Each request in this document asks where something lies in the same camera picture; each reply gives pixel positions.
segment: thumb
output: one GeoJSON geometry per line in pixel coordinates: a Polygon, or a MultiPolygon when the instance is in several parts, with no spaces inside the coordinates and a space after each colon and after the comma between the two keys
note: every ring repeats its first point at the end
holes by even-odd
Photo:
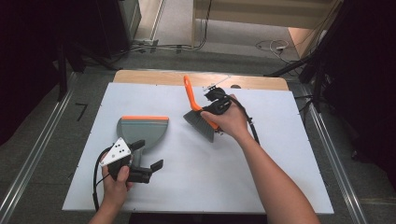
{"type": "Polygon", "coordinates": [[[215,123],[216,123],[216,121],[218,119],[217,115],[214,115],[214,114],[212,114],[210,112],[207,112],[207,111],[202,111],[201,112],[201,117],[204,118],[204,119],[213,121],[215,123]]]}
{"type": "Polygon", "coordinates": [[[129,167],[126,165],[122,166],[117,176],[117,181],[125,183],[126,180],[128,179],[128,176],[129,176],[129,167]]]}

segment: orange handle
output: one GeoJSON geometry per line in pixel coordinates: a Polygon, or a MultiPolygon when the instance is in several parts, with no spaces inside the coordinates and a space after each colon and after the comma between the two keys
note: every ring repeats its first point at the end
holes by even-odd
{"type": "MultiPolygon", "coordinates": [[[[194,92],[192,91],[192,87],[191,87],[191,83],[190,83],[190,78],[188,76],[184,76],[184,87],[186,88],[186,92],[187,92],[187,96],[189,97],[189,101],[190,101],[190,105],[191,105],[191,109],[193,111],[200,111],[202,110],[202,108],[195,103],[195,98],[194,98],[194,92]]],[[[206,122],[212,126],[212,128],[214,130],[218,130],[219,129],[219,125],[211,120],[207,120],[206,122]]]]}

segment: human hand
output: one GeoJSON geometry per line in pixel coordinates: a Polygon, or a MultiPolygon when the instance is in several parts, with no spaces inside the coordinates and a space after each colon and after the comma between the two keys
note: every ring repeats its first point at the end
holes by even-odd
{"type": "MultiPolygon", "coordinates": [[[[105,177],[108,174],[108,167],[102,167],[102,176],[105,177]]],[[[117,210],[121,209],[126,200],[127,192],[133,185],[132,182],[126,182],[128,177],[129,167],[122,166],[117,176],[117,180],[114,180],[111,176],[108,176],[103,180],[105,196],[102,201],[102,205],[105,204],[106,206],[112,206],[117,210]]]]}
{"type": "MultiPolygon", "coordinates": [[[[236,97],[233,94],[230,96],[236,100],[236,97]]],[[[242,109],[234,102],[231,103],[230,108],[222,115],[214,115],[210,112],[203,111],[201,112],[201,116],[204,119],[217,123],[225,133],[229,134],[236,140],[246,136],[246,134],[250,135],[248,132],[247,118],[242,109]]]]}

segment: white tabletop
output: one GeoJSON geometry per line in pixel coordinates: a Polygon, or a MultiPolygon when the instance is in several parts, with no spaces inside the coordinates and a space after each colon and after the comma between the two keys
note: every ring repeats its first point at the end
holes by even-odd
{"type": "MultiPolygon", "coordinates": [[[[199,105],[210,102],[193,88],[199,105]]],[[[224,89],[253,121],[263,148],[302,189],[318,214],[332,214],[298,108],[290,91],[224,89]]],[[[190,104],[182,86],[109,83],[63,210],[94,210],[92,176],[100,152],[117,139],[121,116],[167,116],[163,140],[144,150],[142,166],[164,160],[149,184],[134,184],[123,210],[165,213],[264,213],[242,150],[227,134],[209,143],[183,119],[190,104]]],[[[103,187],[98,186],[99,202],[103,187]]]]}

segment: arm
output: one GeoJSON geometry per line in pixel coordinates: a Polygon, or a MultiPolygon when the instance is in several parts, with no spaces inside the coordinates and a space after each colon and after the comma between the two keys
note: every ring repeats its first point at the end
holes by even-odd
{"type": "MultiPolygon", "coordinates": [[[[108,175],[107,166],[102,168],[102,176],[106,175],[108,175]]],[[[128,176],[129,167],[123,166],[120,169],[117,180],[114,180],[111,176],[103,180],[105,196],[90,224],[108,224],[113,222],[126,200],[128,190],[132,187],[131,182],[125,184],[128,176]]]]}
{"type": "Polygon", "coordinates": [[[220,116],[202,112],[242,148],[262,206],[271,223],[319,223],[309,201],[248,132],[247,120],[234,103],[220,116]]]}

